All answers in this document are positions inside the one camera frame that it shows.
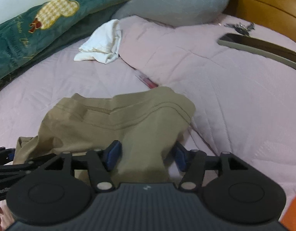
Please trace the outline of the grey pillow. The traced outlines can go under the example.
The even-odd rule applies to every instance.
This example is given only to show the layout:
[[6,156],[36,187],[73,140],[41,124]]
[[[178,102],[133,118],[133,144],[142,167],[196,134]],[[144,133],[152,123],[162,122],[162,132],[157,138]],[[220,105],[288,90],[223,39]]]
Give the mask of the grey pillow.
[[139,16],[173,27],[211,23],[225,10],[230,0],[130,0],[113,19]]

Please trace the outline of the white folded cloth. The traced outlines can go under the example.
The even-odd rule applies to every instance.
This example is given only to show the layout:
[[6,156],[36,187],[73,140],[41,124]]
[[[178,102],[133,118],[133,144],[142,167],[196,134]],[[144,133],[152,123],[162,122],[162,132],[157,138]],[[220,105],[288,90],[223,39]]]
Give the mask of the white folded cloth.
[[89,39],[79,48],[74,61],[96,60],[102,64],[109,64],[118,59],[119,47],[122,40],[120,21],[110,20],[99,26]]

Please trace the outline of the metal key bunch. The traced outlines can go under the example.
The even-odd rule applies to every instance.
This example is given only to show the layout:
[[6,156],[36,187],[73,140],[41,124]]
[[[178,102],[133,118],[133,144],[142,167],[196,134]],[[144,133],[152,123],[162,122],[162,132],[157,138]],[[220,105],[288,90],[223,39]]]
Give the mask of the metal key bunch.
[[254,23],[250,23],[247,26],[242,23],[219,23],[219,25],[232,28],[241,35],[249,35],[255,29]]

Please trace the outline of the orange bedside items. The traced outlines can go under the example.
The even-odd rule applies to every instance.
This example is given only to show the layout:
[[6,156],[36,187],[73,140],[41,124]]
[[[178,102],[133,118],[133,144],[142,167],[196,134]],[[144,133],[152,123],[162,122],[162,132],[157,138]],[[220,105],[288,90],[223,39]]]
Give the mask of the orange bedside items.
[[296,231],[296,197],[290,203],[289,208],[281,219],[281,223],[288,230]]

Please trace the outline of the tan t-shirt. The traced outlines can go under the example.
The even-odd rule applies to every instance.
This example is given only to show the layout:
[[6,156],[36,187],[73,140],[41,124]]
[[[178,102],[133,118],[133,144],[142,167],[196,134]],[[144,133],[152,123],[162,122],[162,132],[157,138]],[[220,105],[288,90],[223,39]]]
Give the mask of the tan t-shirt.
[[65,151],[82,154],[118,140],[122,155],[111,174],[115,184],[167,182],[164,159],[189,127],[194,112],[188,98],[168,87],[111,99],[74,94],[45,115],[35,137],[18,139],[13,162]]

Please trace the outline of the wooden headboard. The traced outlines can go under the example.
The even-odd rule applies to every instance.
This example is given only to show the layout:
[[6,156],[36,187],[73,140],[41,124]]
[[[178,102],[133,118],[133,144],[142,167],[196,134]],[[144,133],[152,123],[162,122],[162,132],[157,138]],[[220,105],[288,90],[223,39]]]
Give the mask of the wooden headboard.
[[230,0],[224,13],[270,28],[296,42],[296,0]]

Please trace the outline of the green plush blanket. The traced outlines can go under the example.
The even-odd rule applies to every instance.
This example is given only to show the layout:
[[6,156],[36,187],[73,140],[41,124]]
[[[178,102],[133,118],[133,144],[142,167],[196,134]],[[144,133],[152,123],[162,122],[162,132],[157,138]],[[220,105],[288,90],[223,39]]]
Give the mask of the green plush blanket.
[[0,24],[0,81],[91,34],[129,0],[50,0]]

